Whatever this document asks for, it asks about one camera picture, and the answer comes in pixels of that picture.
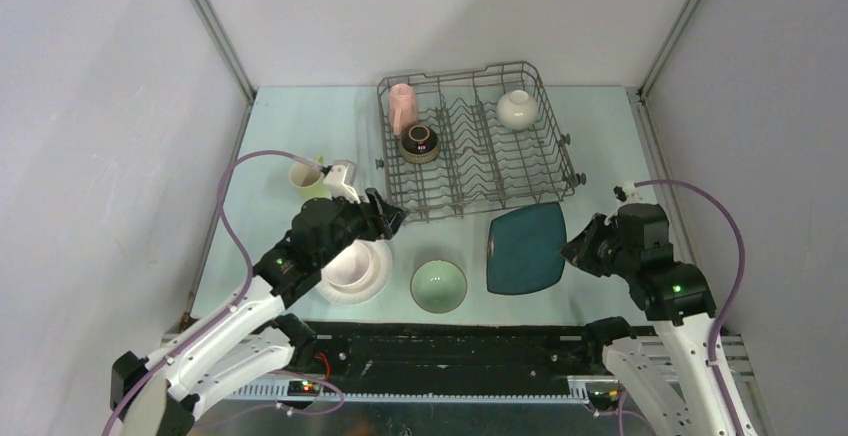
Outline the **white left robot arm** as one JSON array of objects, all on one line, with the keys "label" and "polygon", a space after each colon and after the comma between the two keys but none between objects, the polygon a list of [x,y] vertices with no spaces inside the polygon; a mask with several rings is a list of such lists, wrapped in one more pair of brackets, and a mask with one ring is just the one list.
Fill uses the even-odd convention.
[{"label": "white left robot arm", "polygon": [[311,368],[317,335],[289,308],[351,245],[392,239],[408,214],[374,188],[364,198],[341,191],[305,202],[218,309],[146,357],[128,351],[115,360],[103,434],[120,422],[123,434],[186,435],[209,408],[257,377]]}]

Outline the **white scalloped plate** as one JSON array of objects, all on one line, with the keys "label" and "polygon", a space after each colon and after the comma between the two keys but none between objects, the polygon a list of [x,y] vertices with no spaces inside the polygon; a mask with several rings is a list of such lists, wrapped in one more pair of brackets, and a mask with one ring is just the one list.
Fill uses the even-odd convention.
[{"label": "white scalloped plate", "polygon": [[337,291],[331,289],[328,285],[322,282],[322,271],[321,271],[321,280],[315,286],[315,289],[319,292],[319,294],[324,297],[328,302],[332,304],[340,304],[340,305],[357,305],[364,302],[367,302],[374,297],[376,297],[382,289],[388,284],[392,271],[393,271],[393,257],[392,252],[389,245],[383,241],[362,241],[368,242],[372,245],[372,249],[374,250],[376,256],[376,277],[372,281],[370,285],[368,285],[365,289],[354,292],[354,293],[345,293],[341,291]]}]

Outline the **brown glazed bowl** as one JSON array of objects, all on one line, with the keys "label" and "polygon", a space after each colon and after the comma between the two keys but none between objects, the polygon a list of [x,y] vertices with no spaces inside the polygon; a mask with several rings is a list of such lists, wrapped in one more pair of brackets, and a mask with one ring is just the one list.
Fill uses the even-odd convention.
[{"label": "brown glazed bowl", "polygon": [[423,165],[437,159],[441,141],[430,126],[416,124],[408,127],[400,138],[400,154],[411,164]]}]

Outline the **dark teal square plate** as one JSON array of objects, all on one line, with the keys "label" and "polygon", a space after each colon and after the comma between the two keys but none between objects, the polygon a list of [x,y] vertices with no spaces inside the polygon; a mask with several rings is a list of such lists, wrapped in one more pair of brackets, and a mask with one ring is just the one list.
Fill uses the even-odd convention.
[{"label": "dark teal square plate", "polygon": [[486,245],[487,291],[521,296],[557,284],[565,266],[560,255],[566,224],[555,202],[533,204],[494,218]]}]

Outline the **small white ribbed bowl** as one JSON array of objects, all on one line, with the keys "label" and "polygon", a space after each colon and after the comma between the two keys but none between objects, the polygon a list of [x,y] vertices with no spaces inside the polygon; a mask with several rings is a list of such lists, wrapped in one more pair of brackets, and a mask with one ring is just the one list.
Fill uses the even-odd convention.
[{"label": "small white ribbed bowl", "polygon": [[530,128],[538,119],[538,104],[525,90],[513,90],[501,96],[496,105],[499,123],[511,130]]}]

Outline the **pale pink bowl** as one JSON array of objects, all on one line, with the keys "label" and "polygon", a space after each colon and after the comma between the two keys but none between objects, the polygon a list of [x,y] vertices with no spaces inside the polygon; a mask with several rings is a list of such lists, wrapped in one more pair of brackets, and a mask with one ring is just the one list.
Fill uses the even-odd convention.
[{"label": "pale pink bowl", "polygon": [[354,293],[376,277],[376,256],[368,242],[355,241],[322,270],[322,282],[331,289]]}]

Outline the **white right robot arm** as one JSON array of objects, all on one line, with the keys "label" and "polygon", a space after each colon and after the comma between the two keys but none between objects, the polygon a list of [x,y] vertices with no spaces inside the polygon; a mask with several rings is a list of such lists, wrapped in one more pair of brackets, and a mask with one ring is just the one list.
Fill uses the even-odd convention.
[{"label": "white right robot arm", "polygon": [[576,269],[618,276],[670,359],[672,386],[649,360],[646,343],[621,317],[586,325],[585,367],[610,372],[657,435],[754,435],[718,337],[717,309],[705,276],[676,260],[669,220],[658,204],[629,203],[597,213],[560,250]]}]

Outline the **light green bowl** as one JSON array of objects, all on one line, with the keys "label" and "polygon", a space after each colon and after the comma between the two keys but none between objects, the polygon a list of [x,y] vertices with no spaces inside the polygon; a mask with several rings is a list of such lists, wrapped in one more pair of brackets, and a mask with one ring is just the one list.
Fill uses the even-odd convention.
[{"label": "light green bowl", "polygon": [[457,309],[468,291],[464,272],[445,260],[425,262],[415,270],[410,280],[413,301],[424,311],[446,314]]}]

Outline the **light green ceramic mug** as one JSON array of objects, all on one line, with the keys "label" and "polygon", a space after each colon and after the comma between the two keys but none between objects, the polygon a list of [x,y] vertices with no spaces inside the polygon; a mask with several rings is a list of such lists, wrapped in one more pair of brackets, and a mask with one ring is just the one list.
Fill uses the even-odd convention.
[{"label": "light green ceramic mug", "polygon": [[297,160],[292,165],[288,178],[290,185],[304,201],[331,197],[324,184],[324,174],[320,169],[306,164],[305,160]]}]

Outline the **pink ceramic mug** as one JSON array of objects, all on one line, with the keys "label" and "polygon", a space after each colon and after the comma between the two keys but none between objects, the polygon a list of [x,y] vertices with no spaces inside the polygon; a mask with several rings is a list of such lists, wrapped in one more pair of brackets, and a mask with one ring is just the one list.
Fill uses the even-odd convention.
[{"label": "pink ceramic mug", "polygon": [[398,83],[390,88],[389,120],[395,136],[418,123],[417,93],[410,85]]}]

